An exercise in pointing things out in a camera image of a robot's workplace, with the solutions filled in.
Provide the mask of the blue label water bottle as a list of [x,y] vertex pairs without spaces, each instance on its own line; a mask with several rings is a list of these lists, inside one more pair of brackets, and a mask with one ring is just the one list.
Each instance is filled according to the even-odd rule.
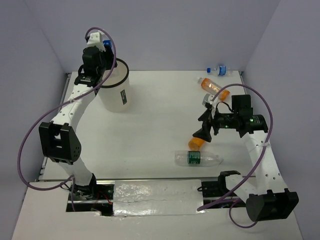
[[103,40],[103,45],[106,47],[106,46],[109,46],[111,49],[113,49],[113,45],[112,45],[112,42],[108,39],[108,40]]

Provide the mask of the green label clear bottle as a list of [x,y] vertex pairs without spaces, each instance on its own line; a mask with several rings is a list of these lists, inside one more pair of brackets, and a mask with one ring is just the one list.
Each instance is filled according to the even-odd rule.
[[181,167],[216,167],[224,159],[207,151],[179,150],[174,153],[174,162]]

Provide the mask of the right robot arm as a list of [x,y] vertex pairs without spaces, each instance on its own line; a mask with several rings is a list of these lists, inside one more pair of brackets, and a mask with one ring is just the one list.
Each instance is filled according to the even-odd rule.
[[235,194],[245,203],[248,217],[253,222],[286,219],[299,202],[298,194],[290,191],[285,183],[274,157],[265,118],[254,114],[251,97],[248,94],[233,95],[228,113],[218,110],[219,100],[206,94],[202,104],[205,112],[198,118],[201,129],[193,136],[211,142],[212,134],[219,130],[235,130],[244,142],[249,153],[256,186],[237,171],[221,172],[217,190],[221,195]]

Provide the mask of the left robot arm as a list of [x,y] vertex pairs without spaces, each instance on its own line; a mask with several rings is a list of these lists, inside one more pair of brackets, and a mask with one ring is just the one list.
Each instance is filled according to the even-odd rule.
[[96,46],[86,47],[82,61],[67,104],[50,122],[42,122],[38,131],[44,156],[69,176],[74,176],[73,192],[93,199],[98,194],[97,180],[81,159],[82,145],[76,129],[86,108],[98,94],[105,71],[116,66],[116,62],[110,45],[103,45],[103,50]]

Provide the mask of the white bin with black rim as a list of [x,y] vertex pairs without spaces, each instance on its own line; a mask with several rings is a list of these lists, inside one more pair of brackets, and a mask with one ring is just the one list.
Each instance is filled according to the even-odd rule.
[[117,58],[116,66],[111,75],[101,85],[97,94],[93,92],[88,98],[93,100],[98,96],[103,107],[109,112],[118,113],[124,111],[129,106],[132,96],[129,73],[127,63]]

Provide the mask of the small orange juice bottle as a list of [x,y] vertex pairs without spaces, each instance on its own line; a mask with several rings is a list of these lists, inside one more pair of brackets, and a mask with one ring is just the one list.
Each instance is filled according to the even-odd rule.
[[193,137],[188,142],[188,147],[191,151],[200,151],[202,146],[205,144],[205,141],[201,138]]

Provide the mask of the long orange label bottle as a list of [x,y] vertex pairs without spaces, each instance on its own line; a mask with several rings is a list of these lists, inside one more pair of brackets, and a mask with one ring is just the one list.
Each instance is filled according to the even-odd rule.
[[[222,88],[207,77],[198,77],[196,79],[196,82],[200,84],[202,89],[204,89],[211,95],[216,95]],[[224,89],[221,93],[218,94],[218,99],[221,101],[225,101],[229,97],[229,95],[230,92],[227,89]]]

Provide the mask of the small blue cap bottle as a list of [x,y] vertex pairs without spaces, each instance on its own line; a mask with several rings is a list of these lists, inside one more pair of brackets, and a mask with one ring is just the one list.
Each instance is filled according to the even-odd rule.
[[233,74],[233,71],[226,65],[217,65],[215,68],[208,67],[206,69],[207,74],[218,77],[229,77]]

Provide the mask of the silver tape strip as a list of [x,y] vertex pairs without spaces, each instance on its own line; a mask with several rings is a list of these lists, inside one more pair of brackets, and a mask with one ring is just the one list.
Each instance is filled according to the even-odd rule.
[[203,205],[199,179],[116,181],[113,215],[179,216],[196,215]]

